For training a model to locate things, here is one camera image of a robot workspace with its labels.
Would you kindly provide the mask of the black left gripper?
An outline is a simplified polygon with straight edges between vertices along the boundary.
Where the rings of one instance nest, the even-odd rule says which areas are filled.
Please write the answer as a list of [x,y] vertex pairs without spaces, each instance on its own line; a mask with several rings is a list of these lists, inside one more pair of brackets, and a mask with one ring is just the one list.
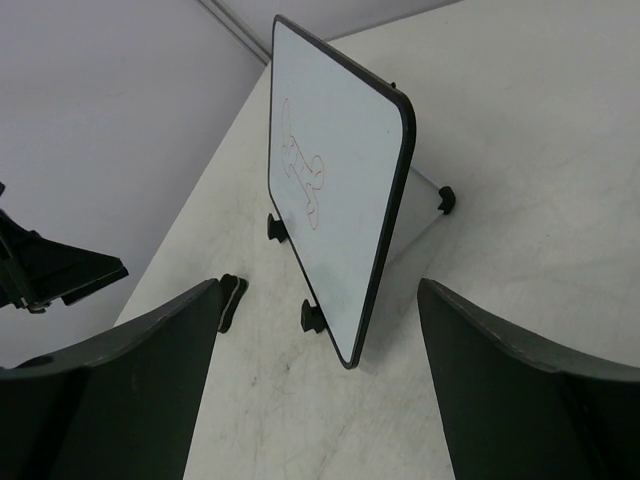
[[36,231],[20,233],[19,260],[9,231],[16,223],[1,210],[1,307],[34,313],[61,299],[66,306],[128,276],[114,256],[47,240]]

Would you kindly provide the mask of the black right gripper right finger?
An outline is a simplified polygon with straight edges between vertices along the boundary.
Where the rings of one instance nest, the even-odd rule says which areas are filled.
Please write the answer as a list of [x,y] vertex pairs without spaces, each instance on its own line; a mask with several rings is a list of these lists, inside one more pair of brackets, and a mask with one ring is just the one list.
[[636,479],[639,370],[422,279],[421,329],[458,479]]

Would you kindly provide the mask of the black felt whiteboard eraser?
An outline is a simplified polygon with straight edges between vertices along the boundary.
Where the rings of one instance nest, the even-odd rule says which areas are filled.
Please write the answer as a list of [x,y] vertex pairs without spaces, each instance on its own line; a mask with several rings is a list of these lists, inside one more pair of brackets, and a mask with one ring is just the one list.
[[224,305],[218,324],[218,332],[225,334],[230,329],[240,300],[248,289],[248,281],[236,275],[224,274],[219,283],[223,292]]

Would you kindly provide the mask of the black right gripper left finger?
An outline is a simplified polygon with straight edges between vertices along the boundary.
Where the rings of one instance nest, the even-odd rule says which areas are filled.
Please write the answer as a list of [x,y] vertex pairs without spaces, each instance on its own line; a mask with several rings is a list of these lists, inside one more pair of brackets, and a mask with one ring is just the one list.
[[219,282],[209,279],[2,370],[2,478],[182,478],[222,304]]

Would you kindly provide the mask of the white whiteboard black frame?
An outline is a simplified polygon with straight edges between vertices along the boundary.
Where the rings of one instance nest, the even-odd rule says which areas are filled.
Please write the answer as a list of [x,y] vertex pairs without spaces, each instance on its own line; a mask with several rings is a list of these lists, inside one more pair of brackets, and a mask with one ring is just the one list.
[[343,367],[359,363],[417,137],[409,98],[279,15],[267,186]]

